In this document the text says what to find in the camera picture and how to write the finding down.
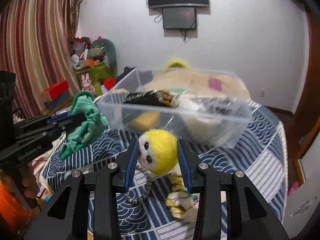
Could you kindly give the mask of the person's left hand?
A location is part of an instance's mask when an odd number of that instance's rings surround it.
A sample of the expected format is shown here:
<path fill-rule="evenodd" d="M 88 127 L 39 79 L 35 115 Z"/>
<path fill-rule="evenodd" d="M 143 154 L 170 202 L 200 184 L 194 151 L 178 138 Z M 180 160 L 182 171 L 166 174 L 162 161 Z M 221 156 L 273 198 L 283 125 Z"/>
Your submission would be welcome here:
<path fill-rule="evenodd" d="M 32 166 L 32 163 L 29 162 L 24 166 L 21 166 L 20 174 L 22 176 L 22 184 L 25 187 L 25 196 L 35 199 L 39 192 L 39 186 L 34 175 L 34 168 Z M 9 193 L 14 193 L 12 189 L 11 176 L 7 175 L 3 171 L 1 171 L 1 182 L 6 191 L 8 191 Z"/>

